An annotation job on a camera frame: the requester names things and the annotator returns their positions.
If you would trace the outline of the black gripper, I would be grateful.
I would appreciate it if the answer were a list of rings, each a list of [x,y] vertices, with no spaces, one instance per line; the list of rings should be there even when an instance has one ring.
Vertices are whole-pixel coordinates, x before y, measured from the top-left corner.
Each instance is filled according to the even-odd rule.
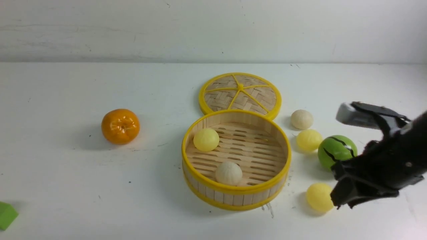
[[[399,190],[423,180],[426,173],[426,113],[409,120],[396,112],[358,111],[337,120],[380,129],[381,141],[369,142],[364,152],[332,166],[337,180],[330,196],[334,206],[354,208],[369,201],[395,198]]]

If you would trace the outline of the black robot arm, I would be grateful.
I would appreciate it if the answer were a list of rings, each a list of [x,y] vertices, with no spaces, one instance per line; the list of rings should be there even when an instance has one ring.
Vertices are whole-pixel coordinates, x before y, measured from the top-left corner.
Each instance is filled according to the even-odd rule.
[[[332,173],[337,181],[330,196],[334,206],[350,208],[365,202],[394,198],[400,190],[417,184],[426,173],[426,113],[383,138],[371,140],[362,154],[337,161]]]

